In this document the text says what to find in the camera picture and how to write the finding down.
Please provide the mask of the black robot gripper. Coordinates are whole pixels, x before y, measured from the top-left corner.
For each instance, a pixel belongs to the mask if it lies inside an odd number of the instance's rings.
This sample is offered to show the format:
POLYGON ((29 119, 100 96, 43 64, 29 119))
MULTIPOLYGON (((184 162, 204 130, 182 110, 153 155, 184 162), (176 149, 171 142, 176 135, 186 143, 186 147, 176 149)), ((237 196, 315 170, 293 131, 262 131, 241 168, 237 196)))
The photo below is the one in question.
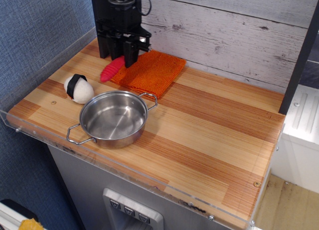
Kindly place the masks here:
POLYGON ((139 50, 151 50, 150 32, 142 28, 142 17, 150 14, 151 0, 108 0, 108 27, 106 37, 98 36, 101 58, 117 58, 124 52, 125 67, 137 62, 139 50))

